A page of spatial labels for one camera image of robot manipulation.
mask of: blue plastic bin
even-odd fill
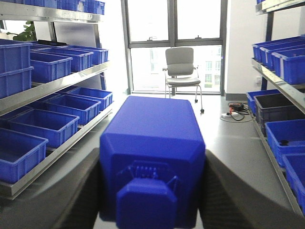
[[[105,2],[101,0],[87,0],[88,1],[88,13],[105,14]]]
[[[107,106],[112,103],[112,92],[104,90],[78,87],[68,91],[68,94],[77,95],[81,98],[100,101],[100,111],[103,111]]]
[[[251,109],[252,113],[256,115],[256,105],[254,96],[258,95],[267,95],[267,94],[278,94],[280,93],[277,89],[272,90],[264,90],[264,91],[255,91],[255,92],[247,92],[247,99],[248,99],[248,107]]]
[[[86,0],[61,0],[63,10],[87,12],[88,5]]]
[[[262,56],[260,52],[260,48],[264,47],[266,45],[270,44],[277,44],[277,43],[282,43],[282,42],[290,42],[290,41],[295,41],[295,40],[300,40],[304,39],[305,37],[302,36],[297,36],[297,37],[289,37],[289,38],[284,38],[284,39],[279,39],[279,40],[273,40],[273,41],[267,41],[267,42],[260,42],[253,44],[253,53],[254,53],[254,59],[258,62],[262,62]]]
[[[58,1],[61,1],[61,0],[25,0],[25,4],[32,5],[32,6],[57,8]]]
[[[30,106],[23,106],[14,111],[11,111],[5,115],[0,116],[0,128],[9,129],[9,120],[23,114],[26,111],[32,110],[33,108]]]
[[[71,57],[31,52],[32,81],[47,83],[71,74]]]
[[[291,41],[291,42],[283,42],[279,44],[266,45],[261,47],[261,57],[262,63],[271,71],[274,70],[274,65],[272,62],[272,53],[279,52],[289,49],[297,49],[305,46],[305,39]]]
[[[283,161],[286,168],[286,179],[305,214],[305,151],[303,154],[283,155]]]
[[[0,39],[0,73],[30,67],[31,43]]]
[[[98,64],[108,61],[108,51],[109,51],[108,49],[77,46],[77,45],[68,45],[68,46],[65,46],[64,48],[93,52],[92,63],[94,65],[98,65]]]
[[[53,94],[50,94],[50,95],[48,95],[46,97],[43,97],[39,100],[36,100],[35,102],[32,102],[32,103],[28,104],[27,106],[30,106],[30,107],[35,108],[35,109],[40,109],[40,110],[48,110],[46,103],[50,99],[59,97],[60,95],[61,94],[53,93]]]
[[[0,99],[31,88],[33,67],[0,73]]]
[[[0,128],[0,180],[14,184],[46,155],[45,138]]]
[[[65,48],[36,49],[33,50],[33,52],[48,53],[48,54],[67,56],[73,58],[71,60],[72,72],[79,72],[81,70],[92,67],[93,52],[86,52],[86,51],[72,50]]]
[[[276,58],[275,74],[289,84],[305,83],[305,48],[272,53]]]
[[[47,108],[50,111],[78,116],[78,124],[85,125],[99,114],[100,101],[62,95],[50,99]]]
[[[305,152],[305,119],[266,123],[267,141],[280,166],[283,155]]]
[[[15,131],[49,140],[47,146],[58,148],[77,132],[79,117],[33,109],[9,120]]]

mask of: metal shelf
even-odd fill
[[[24,189],[33,183],[44,171],[46,171],[54,162],[56,162],[64,153],[84,137],[92,128],[112,112],[113,104],[100,112],[88,124],[84,125],[76,134],[56,148],[49,156],[41,161],[29,173],[22,177],[15,184],[0,182],[0,196],[8,199],[15,199]]]
[[[284,192],[285,192],[286,195],[287,195],[287,198],[288,198],[288,200],[289,200],[289,203],[290,203],[290,205],[291,205],[293,211],[294,211],[296,214],[303,216],[302,210],[301,210],[301,208],[300,208],[300,206],[299,206],[299,204],[298,204],[298,202],[297,202],[297,200],[296,200],[296,197],[295,197],[295,195],[293,194],[291,188],[289,187],[289,184],[288,184],[286,178],[285,178],[284,175],[283,175],[283,171],[282,171],[282,169],[280,168],[280,166],[278,165],[278,163],[277,163],[277,161],[276,161],[276,159],[275,159],[275,157],[274,157],[274,154],[273,154],[273,152],[271,151],[270,146],[268,145],[268,142],[267,142],[265,136],[263,135],[263,133],[262,133],[262,131],[261,131],[261,128],[260,128],[259,124],[256,122],[255,117],[253,116],[252,113],[251,113],[251,116],[252,116],[252,119],[253,119],[253,123],[254,123],[255,129],[256,129],[256,131],[257,131],[259,137],[260,137],[261,140],[262,140],[262,143],[263,143],[263,145],[264,145],[264,147],[265,147],[265,150],[266,150],[266,152],[267,152],[267,154],[268,154],[268,157],[269,157],[269,159],[270,159],[270,161],[271,161],[271,164],[272,164],[272,166],[273,166],[273,168],[274,168],[274,170],[275,170],[275,172],[276,172],[276,174],[277,174],[277,176],[278,176],[278,178],[279,178],[279,181],[280,181],[281,184],[282,184],[282,187],[283,187],[283,189],[284,189]]]
[[[0,2],[0,20],[98,23],[104,15]]]
[[[99,73],[102,73],[109,66],[110,62],[105,62],[78,73],[73,73],[49,83],[44,83],[26,91],[0,99],[0,116],[41,99],[51,93],[57,92],[61,89],[72,86]]]
[[[305,84],[290,85],[254,59],[252,59],[252,65],[267,81],[272,83],[287,99],[305,114],[305,94],[298,90],[305,88]]]
[[[256,5],[258,14],[270,13],[305,5],[305,0],[265,0]]]

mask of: white chair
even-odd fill
[[[193,64],[194,50],[191,47],[174,47],[165,51],[167,68],[163,68],[165,75],[165,97],[166,87],[169,89],[169,97],[171,98],[171,88],[196,86],[195,103],[197,100],[197,90],[200,88],[201,113],[204,113],[202,107],[202,90],[198,74],[198,67]]]

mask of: window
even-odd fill
[[[220,84],[220,75],[215,75],[214,79],[215,79],[214,85],[219,85]]]
[[[212,61],[206,61],[205,62],[205,70],[211,71],[212,70]]]
[[[205,74],[205,82],[206,83],[212,82],[212,74]]]
[[[215,62],[215,70],[220,71],[220,68],[221,68],[221,61],[216,61]]]
[[[221,0],[177,0],[178,39],[220,37]]]
[[[168,40],[167,1],[128,0],[132,42]]]

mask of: chair backrest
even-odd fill
[[[191,75],[194,71],[194,50],[191,47],[174,47],[165,51],[167,72],[170,76]]]

